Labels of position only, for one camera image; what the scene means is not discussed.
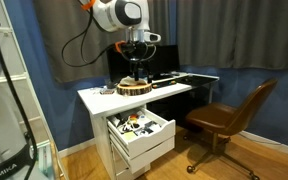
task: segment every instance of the chair backrest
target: chair backrest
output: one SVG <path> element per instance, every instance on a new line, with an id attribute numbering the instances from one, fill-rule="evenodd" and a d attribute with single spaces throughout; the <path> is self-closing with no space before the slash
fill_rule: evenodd
<path id="1" fill-rule="evenodd" d="M 250 93 L 236 109 L 232 121 L 228 122 L 225 131 L 230 135 L 234 135 L 245 130 L 276 84 L 277 79 L 268 79 Z"/>

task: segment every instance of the white desk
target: white desk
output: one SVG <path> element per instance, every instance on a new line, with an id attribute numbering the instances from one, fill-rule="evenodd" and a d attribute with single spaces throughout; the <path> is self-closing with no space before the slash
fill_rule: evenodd
<path id="1" fill-rule="evenodd" d="M 215 76 L 205 76 L 205 77 L 216 78 L 217 80 L 219 79 L 218 77 Z M 211 101 L 212 99 L 211 96 L 212 84 L 213 83 L 209 83 L 209 89 L 210 89 L 209 101 Z M 175 85 L 170 85 L 158 89 L 152 89 L 151 92 L 138 96 L 122 96 L 117 94 L 116 92 L 111 95 L 101 95 L 99 93 L 100 91 L 99 88 L 91 88 L 78 91 L 82 101 L 84 102 L 85 106 L 87 107 L 90 113 L 93 133 L 97 145 L 97 151 L 111 179 L 124 179 L 126 177 L 125 176 L 118 177 L 116 175 L 117 174 L 116 171 L 118 168 L 116 167 L 116 165 L 114 165 L 114 163 L 116 164 L 116 162 L 114 162 L 116 161 L 114 160 L 114 158 L 116 159 L 116 157 L 112 153 L 113 150 L 111 147 L 107 117 L 140 106 L 145 108 L 145 105 L 149 102 L 156 101 L 182 92 L 186 92 L 193 88 L 194 87 L 190 85 L 177 83 Z M 147 171 L 149 168 L 150 165 L 148 164 L 135 174 L 130 175 L 130 173 L 128 173 L 127 179 L 136 178 L 137 176 Z"/>

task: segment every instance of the brown office chair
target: brown office chair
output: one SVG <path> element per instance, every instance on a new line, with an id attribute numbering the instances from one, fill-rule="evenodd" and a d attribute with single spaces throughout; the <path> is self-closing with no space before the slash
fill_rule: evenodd
<path id="1" fill-rule="evenodd" d="M 218 143 L 219 134 L 232 136 L 247 128 L 260 106 L 276 86 L 276 83 L 277 79 L 275 78 L 266 80 L 249 94 L 244 102 L 237 108 L 221 103 L 210 103 L 204 107 L 196 108 L 187 114 L 186 121 L 189 124 L 204 128 L 213 133 L 212 149 L 204 154 L 194 165 L 188 166 L 188 173 L 194 172 L 196 166 L 203 162 L 209 155 L 218 153 L 216 150 L 218 150 L 219 145 L 229 142 L 230 138 L 228 137 Z M 248 170 L 253 180 L 260 179 L 252 170 L 225 154 L 224 151 L 219 152 L 219 154 Z"/>

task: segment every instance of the baseboard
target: baseboard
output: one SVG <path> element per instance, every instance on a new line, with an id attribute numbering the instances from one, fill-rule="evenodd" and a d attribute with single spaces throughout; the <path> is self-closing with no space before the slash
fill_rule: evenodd
<path id="1" fill-rule="evenodd" d="M 288 154 L 288 146 L 285 144 L 272 141 L 270 139 L 266 139 L 266 138 L 263 138 L 261 136 L 258 136 L 258 135 L 255 135 L 246 131 L 242 131 L 240 134 L 251 141 L 254 141 L 266 147 Z"/>
<path id="2" fill-rule="evenodd" d="M 58 155 L 59 155 L 60 158 L 63 158 L 63 157 L 66 157 L 66 156 L 68 156 L 68 155 L 71 155 L 71 154 L 73 154 L 73 153 L 76 153 L 76 152 L 78 152 L 78 151 L 81 151 L 81 150 L 83 150 L 83 149 L 85 149 L 85 148 L 88 148 L 88 147 L 90 147 L 90 146 L 92 146 L 92 145 L 95 145 L 95 139 L 94 139 L 94 138 L 93 138 L 93 139 L 90 139 L 90 140 L 88 140 L 88 141 L 85 141 L 85 142 L 83 142 L 83 143 L 81 143 L 81 144 L 78 144 L 78 145 L 72 146 L 72 147 L 70 147 L 70 148 L 61 150 L 61 151 L 58 153 Z"/>

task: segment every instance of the chair base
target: chair base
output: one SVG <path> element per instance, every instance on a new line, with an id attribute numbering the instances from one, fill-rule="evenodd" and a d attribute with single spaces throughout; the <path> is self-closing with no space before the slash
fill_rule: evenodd
<path id="1" fill-rule="evenodd" d="M 187 166 L 186 171 L 188 173 L 193 173 L 196 170 L 196 167 L 201 164 L 202 162 L 204 162 L 207 158 L 209 158 L 211 155 L 216 154 L 216 155 L 220 155 L 225 157 L 226 159 L 232 161 L 233 163 L 241 166 L 242 168 L 244 168 L 245 170 L 249 171 L 249 175 L 251 176 L 252 180 L 260 180 L 260 178 L 258 176 L 256 176 L 254 174 L 254 172 L 248 168 L 247 166 L 245 166 L 244 164 L 240 163 L 239 161 L 237 161 L 236 159 L 234 159 L 233 157 L 229 156 L 228 154 L 226 154 L 224 151 L 218 151 L 219 150 L 219 146 L 220 145 L 224 145 L 226 143 L 228 143 L 231 139 L 230 137 L 223 139 L 221 142 L 217 143 L 218 140 L 218 134 L 213 133 L 213 143 L 212 143 L 212 149 L 210 149 L 209 151 L 207 151 L 194 165 L 191 166 Z"/>

